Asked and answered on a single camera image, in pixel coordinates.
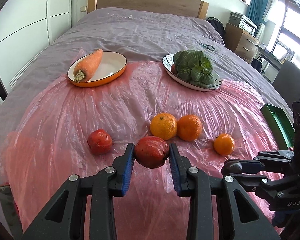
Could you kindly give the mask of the right blue gloved hand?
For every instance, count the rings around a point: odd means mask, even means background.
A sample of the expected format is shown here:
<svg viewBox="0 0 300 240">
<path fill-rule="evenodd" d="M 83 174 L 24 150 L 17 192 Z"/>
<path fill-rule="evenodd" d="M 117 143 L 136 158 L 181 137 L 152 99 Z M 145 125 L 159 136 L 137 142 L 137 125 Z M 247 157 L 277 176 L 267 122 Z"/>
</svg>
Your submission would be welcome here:
<svg viewBox="0 0 300 240">
<path fill-rule="evenodd" d="M 275 211 L 271 218 L 273 227 L 284 228 L 290 220 L 291 214 L 287 211 Z"/>
</svg>

